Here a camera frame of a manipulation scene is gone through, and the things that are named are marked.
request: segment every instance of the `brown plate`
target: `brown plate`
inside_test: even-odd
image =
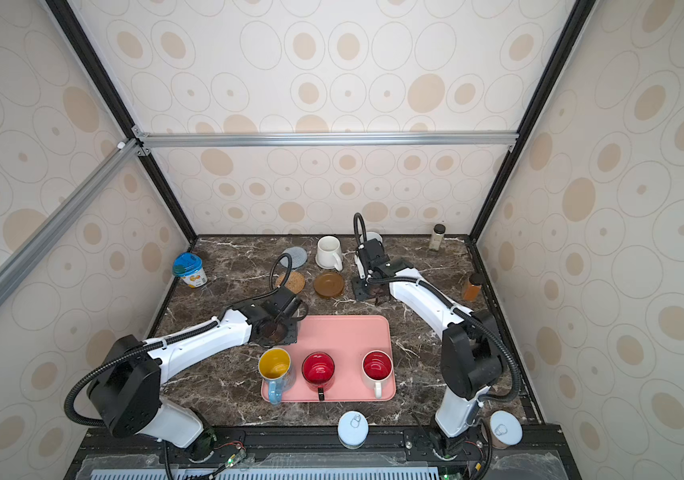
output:
[[[276,285],[280,285],[281,282],[283,282],[283,278],[286,276],[286,274],[283,274],[278,277],[278,282],[276,282]],[[299,293],[302,291],[304,288],[304,275],[300,274],[299,272],[291,272],[289,275],[289,281],[286,282],[286,288],[291,290],[294,293]]]
[[[325,272],[316,277],[313,287],[315,293],[323,298],[332,298],[344,291],[344,278],[334,272]]]

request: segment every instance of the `silver metal beam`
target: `silver metal beam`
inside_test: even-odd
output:
[[[174,147],[298,147],[320,145],[512,145],[513,130],[358,132],[326,134],[145,134],[149,148]]]
[[[112,154],[88,176],[86,181],[80,184],[28,241],[1,266],[0,306],[59,242],[62,235],[92,204],[97,194],[116,176],[126,161],[136,158],[139,151],[136,140],[124,141],[126,146],[120,150],[113,150]]]

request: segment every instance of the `pink tray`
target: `pink tray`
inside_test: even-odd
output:
[[[382,385],[382,398],[366,388],[360,376],[363,356],[382,350],[393,357],[389,323],[381,315],[308,315],[299,322],[297,342],[281,346],[291,355],[297,381],[283,392],[283,402],[317,402],[318,391],[302,377],[302,362],[310,353],[326,352],[334,359],[334,381],[326,389],[327,402],[385,402],[395,396],[395,376]],[[267,401],[267,384],[262,381]]]

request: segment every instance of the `red mug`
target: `red mug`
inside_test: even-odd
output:
[[[333,382],[334,360],[328,353],[310,353],[302,363],[302,375],[307,383],[318,389],[318,400],[322,402],[326,399],[323,390]]]
[[[366,353],[361,362],[363,383],[382,398],[383,385],[393,376],[393,359],[381,350]]]

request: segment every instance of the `wallpaper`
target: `wallpaper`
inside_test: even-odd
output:
[[[467,234],[507,145],[157,148],[198,234]]]
[[[481,239],[587,480],[684,479],[684,1],[598,5]]]
[[[572,3],[71,0],[155,133],[516,130]]]
[[[69,389],[112,343],[144,338],[187,248],[131,160],[0,307],[0,480],[60,480],[86,434]],[[96,411],[84,396],[76,408]]]
[[[35,0],[0,0],[0,266],[122,138]]]

